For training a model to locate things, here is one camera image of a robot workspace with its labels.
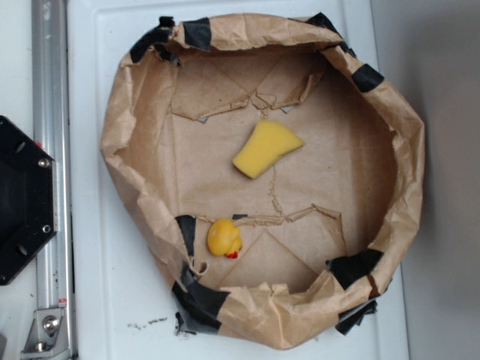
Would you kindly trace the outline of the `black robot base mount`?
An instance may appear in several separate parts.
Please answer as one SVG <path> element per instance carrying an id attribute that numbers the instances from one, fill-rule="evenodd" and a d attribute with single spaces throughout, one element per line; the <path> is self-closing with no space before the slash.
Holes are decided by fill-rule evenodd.
<path id="1" fill-rule="evenodd" d="M 1 117 L 1 285 L 10 284 L 56 234 L 56 162 Z"/>

